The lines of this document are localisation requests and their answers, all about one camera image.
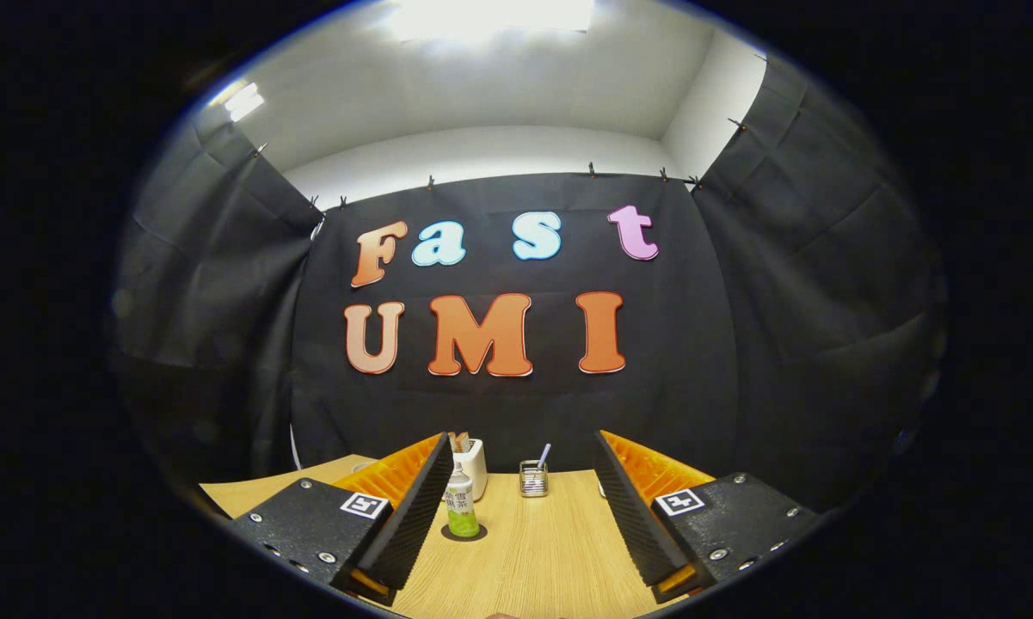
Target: wrinkled fabric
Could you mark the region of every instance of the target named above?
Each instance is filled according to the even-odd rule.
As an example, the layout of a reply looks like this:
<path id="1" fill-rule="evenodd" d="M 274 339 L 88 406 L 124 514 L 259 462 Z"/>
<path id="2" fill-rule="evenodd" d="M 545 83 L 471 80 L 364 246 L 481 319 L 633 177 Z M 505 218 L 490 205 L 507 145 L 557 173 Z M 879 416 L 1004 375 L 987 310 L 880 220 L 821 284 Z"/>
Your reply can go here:
<path id="1" fill-rule="evenodd" d="M 173 481 L 280 473 L 293 303 L 321 215 L 223 110 L 166 144 L 120 246 L 116 373 Z"/>
<path id="2" fill-rule="evenodd" d="M 933 248 L 854 113 L 772 59 L 692 196 L 738 349 L 733 461 L 812 509 L 879 473 L 940 329 Z"/>

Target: coaster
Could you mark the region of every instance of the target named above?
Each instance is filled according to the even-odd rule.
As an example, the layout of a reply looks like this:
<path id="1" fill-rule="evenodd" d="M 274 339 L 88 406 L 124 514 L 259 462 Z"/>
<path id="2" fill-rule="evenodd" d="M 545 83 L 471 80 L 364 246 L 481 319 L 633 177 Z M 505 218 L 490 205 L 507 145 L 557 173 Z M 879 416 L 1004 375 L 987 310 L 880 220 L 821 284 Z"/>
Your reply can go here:
<path id="1" fill-rule="evenodd" d="M 489 531 L 486 531 L 486 526 L 483 524 L 481 524 L 480 522 L 478 522 L 478 524 L 477 524 L 477 535 L 474 535 L 473 537 L 460 537 L 460 536 L 456 535 L 455 533 L 450 532 L 450 528 L 446 524 L 444 525 L 443 529 L 440 529 L 440 533 L 444 537 L 446 537 L 446 538 L 448 538 L 448 539 L 450 539 L 452 541 L 473 541 L 473 540 L 476 540 L 476 539 L 480 539 L 481 537 L 484 537 L 486 533 L 489 533 Z"/>

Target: white container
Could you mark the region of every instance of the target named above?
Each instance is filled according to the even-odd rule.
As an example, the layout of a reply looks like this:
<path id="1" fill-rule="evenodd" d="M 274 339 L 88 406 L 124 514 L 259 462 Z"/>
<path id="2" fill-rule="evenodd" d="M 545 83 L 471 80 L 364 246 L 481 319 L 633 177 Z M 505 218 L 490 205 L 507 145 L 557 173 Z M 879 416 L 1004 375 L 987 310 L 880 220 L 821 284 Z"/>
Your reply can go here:
<path id="1" fill-rule="evenodd" d="M 486 471 L 486 444 L 479 438 L 470 439 L 470 451 L 466 454 L 450 454 L 455 462 L 462 463 L 462 471 L 474 483 L 471 497 L 476 501 L 486 492 L 489 471 Z"/>

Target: black fabric backdrop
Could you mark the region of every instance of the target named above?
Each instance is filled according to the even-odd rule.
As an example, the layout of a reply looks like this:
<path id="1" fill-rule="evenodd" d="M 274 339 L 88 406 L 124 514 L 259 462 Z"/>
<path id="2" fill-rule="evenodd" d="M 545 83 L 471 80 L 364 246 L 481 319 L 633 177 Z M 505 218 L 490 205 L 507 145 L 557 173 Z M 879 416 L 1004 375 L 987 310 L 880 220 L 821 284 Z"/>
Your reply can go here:
<path id="1" fill-rule="evenodd" d="M 653 219 L 647 243 L 659 253 L 630 258 L 607 215 L 627 205 Z M 561 249 L 547 259 L 516 258 L 511 223 L 521 212 L 555 212 Z M 352 289 L 356 238 L 404 220 L 385 277 Z M 417 267 L 417 235 L 434 222 L 465 228 L 466 255 L 453 266 Z M 626 367 L 586 375 L 584 313 L 576 295 L 608 290 L 623 298 L 616 315 Z M 498 295 L 532 299 L 525 314 L 524 377 L 433 376 L 439 295 L 466 298 L 478 322 Z M 406 305 L 398 360 L 382 375 L 348 365 L 344 307 Z M 378 351 L 381 318 L 368 318 L 368 349 Z M 303 466 L 348 453 L 374 458 L 444 430 L 484 440 L 494 471 L 554 447 L 554 469 L 592 467 L 594 432 L 607 428 L 665 454 L 700 454 L 697 467 L 732 466 L 735 361 L 729 307 L 703 220 L 684 183 L 653 177 L 537 174 L 409 189 L 326 212 L 301 285 L 293 340 L 292 420 Z"/>
<path id="2" fill-rule="evenodd" d="M 917 427 L 944 349 L 939 261 L 862 118 L 769 58 L 692 195 L 738 350 L 735 466 L 829 508 Z"/>
<path id="3" fill-rule="evenodd" d="M 781 59 L 701 188 L 658 177 L 537 174 L 388 193 L 321 219 L 221 111 L 176 134 L 123 243 L 116 369 L 147 445 L 196 502 L 239 481 L 444 430 L 515 470 L 544 442 L 556 470 L 591 466 L 618 432 L 720 475 L 747 470 L 812 509 L 848 498 L 914 427 L 936 367 L 934 255 L 916 209 L 862 123 Z M 659 254 L 630 258 L 607 215 L 634 205 Z M 555 212 L 563 246 L 516 258 L 511 222 Z M 404 220 L 385 277 L 352 289 L 366 231 Z M 424 227 L 455 220 L 466 256 L 417 267 Z M 586 375 L 576 295 L 623 298 L 626 367 Z M 433 376 L 429 302 L 478 321 L 503 293 L 525 314 L 531 376 Z M 344 307 L 406 305 L 394 368 L 344 351 Z M 381 320 L 368 320 L 368 349 Z"/>
<path id="4" fill-rule="evenodd" d="M 194 484 L 291 467 L 293 303 L 321 215 L 224 110 L 166 144 L 123 227 L 112 364 L 148 451 L 205 503 Z"/>

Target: pen holder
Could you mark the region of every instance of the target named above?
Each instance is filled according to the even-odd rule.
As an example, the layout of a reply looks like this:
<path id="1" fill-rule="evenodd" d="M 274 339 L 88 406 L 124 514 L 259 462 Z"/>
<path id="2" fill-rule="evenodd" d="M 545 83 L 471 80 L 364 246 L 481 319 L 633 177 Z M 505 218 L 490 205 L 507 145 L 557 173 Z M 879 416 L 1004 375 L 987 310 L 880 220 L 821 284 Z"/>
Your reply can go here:
<path id="1" fill-rule="evenodd" d="M 469 452 L 450 456 L 455 462 L 462 463 L 462 471 L 474 483 L 471 498 L 475 501 L 480 499 L 481 493 L 486 492 L 486 484 L 490 481 L 490 475 L 486 471 L 486 444 L 478 438 L 471 438 Z"/>
<path id="2" fill-rule="evenodd" d="M 539 461 L 524 461 L 520 463 L 520 496 L 547 496 L 547 463 L 538 466 Z"/>

